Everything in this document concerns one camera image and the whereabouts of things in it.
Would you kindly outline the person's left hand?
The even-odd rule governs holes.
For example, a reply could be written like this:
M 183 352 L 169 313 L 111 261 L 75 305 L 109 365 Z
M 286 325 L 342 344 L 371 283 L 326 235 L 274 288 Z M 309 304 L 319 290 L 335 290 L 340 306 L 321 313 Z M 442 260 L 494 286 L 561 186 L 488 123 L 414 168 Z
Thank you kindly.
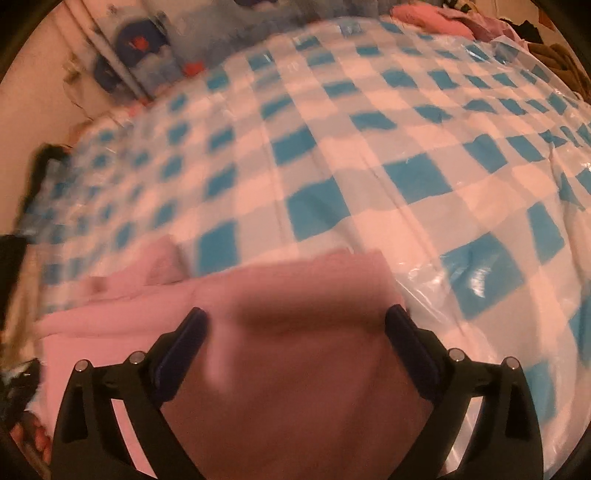
M 50 465 L 52 440 L 35 414 L 25 411 L 10 431 L 10 435 L 28 459 L 35 457 L 43 464 Z

